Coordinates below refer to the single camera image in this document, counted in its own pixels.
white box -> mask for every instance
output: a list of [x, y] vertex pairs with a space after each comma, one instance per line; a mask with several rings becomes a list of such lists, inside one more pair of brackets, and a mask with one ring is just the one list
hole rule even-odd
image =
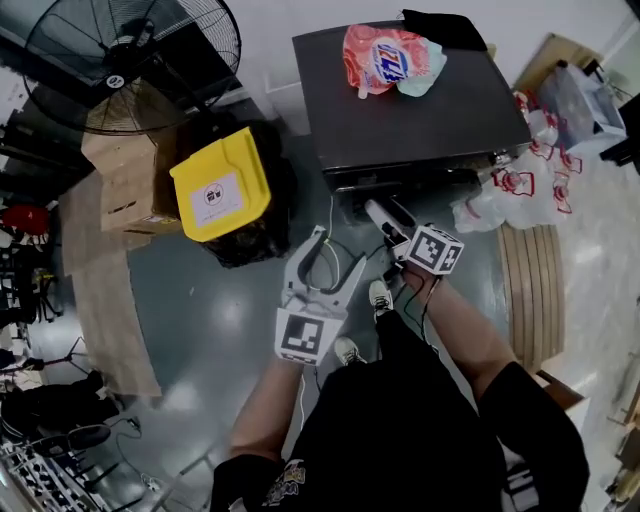
[[405, 259], [434, 275], [453, 272], [464, 244], [449, 233], [430, 226], [420, 226], [411, 239]]
[[556, 145], [563, 145], [569, 154], [597, 156], [627, 137], [622, 117], [606, 87], [573, 64], [556, 66], [537, 96], [541, 106], [558, 114]]

laundry detergent pouch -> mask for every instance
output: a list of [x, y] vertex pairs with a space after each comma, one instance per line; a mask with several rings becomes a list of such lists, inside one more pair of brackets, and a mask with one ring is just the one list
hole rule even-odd
[[421, 96], [447, 60], [440, 45], [418, 34], [367, 25], [347, 29], [342, 56], [349, 85], [358, 88], [360, 98], [367, 93], [380, 94], [407, 79], [411, 80], [404, 86], [398, 85], [401, 92]]

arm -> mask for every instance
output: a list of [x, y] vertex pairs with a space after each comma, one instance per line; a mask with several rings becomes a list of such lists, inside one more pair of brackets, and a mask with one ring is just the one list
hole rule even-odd
[[[425, 281], [418, 295], [424, 304], [435, 277], [409, 263], [404, 279], [415, 291], [422, 286], [418, 276]], [[493, 324], [446, 280], [436, 286], [427, 314], [447, 352], [469, 381], [476, 400], [505, 366], [516, 361], [513, 351], [500, 338]]]
[[231, 431], [230, 457], [259, 455], [278, 462], [284, 444], [302, 365], [275, 355], [242, 407]]

yellow bin lid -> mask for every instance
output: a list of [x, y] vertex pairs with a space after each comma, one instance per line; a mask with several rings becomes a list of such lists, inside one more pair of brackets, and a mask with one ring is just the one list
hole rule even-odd
[[249, 128], [220, 139], [170, 171], [185, 234], [206, 242], [260, 217], [271, 201]]

white wall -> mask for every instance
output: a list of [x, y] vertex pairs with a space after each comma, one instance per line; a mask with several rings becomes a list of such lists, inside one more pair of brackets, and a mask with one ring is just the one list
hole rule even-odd
[[[265, 89], [299, 77], [291, 37], [315, 30], [394, 19], [402, 8], [467, 16], [513, 83], [549, 32], [606, 53], [633, 14], [625, 0], [228, 0], [242, 37], [239, 78], [258, 106], [270, 108]], [[292, 103], [299, 93], [292, 94]]]
[[632, 96], [640, 94], [640, 28], [638, 26], [626, 42], [607, 60], [604, 68], [618, 87]]

